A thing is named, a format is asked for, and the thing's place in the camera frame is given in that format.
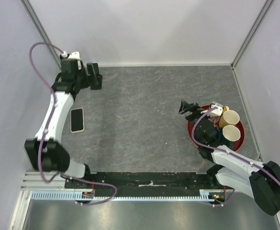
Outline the phone with beige case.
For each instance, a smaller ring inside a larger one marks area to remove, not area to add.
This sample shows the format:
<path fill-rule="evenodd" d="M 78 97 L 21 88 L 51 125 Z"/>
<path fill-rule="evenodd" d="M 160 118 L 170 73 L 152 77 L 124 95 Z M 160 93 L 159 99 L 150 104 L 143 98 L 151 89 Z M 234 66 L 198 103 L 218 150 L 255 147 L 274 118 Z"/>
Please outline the phone with beige case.
<path fill-rule="evenodd" d="M 70 131 L 78 133 L 84 131 L 84 110 L 83 108 L 75 108 L 70 112 Z"/>

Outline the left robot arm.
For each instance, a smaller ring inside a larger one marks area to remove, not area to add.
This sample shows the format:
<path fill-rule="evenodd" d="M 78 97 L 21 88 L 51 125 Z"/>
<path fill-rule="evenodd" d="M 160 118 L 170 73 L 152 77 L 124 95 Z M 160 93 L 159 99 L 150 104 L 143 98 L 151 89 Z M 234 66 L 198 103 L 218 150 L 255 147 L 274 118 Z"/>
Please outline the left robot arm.
<path fill-rule="evenodd" d="M 71 159 L 61 144 L 62 131 L 69 111 L 81 89 L 100 90 L 103 76 L 97 63 L 86 65 L 79 58 L 63 58 L 61 72 L 51 86 L 50 104 L 46 117 L 33 139 L 27 139 L 24 148 L 32 167 L 40 172 L 42 180 L 50 183 L 45 172 L 55 172 L 75 178 L 80 188 L 92 183 L 89 166 Z"/>

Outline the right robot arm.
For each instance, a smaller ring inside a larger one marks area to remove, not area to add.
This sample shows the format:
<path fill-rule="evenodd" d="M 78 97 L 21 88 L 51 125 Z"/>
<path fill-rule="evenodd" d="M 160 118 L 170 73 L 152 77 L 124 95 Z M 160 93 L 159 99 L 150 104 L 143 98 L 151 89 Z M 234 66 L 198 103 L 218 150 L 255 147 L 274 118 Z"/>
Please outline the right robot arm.
<path fill-rule="evenodd" d="M 238 127 L 239 114 L 217 102 L 200 106 L 185 100 L 178 112 L 186 114 L 190 138 L 201 157 L 214 164 L 207 171 L 207 185 L 238 190 L 268 215 L 276 215 L 280 211 L 280 166 L 237 153 L 244 138 L 244 128 Z"/>

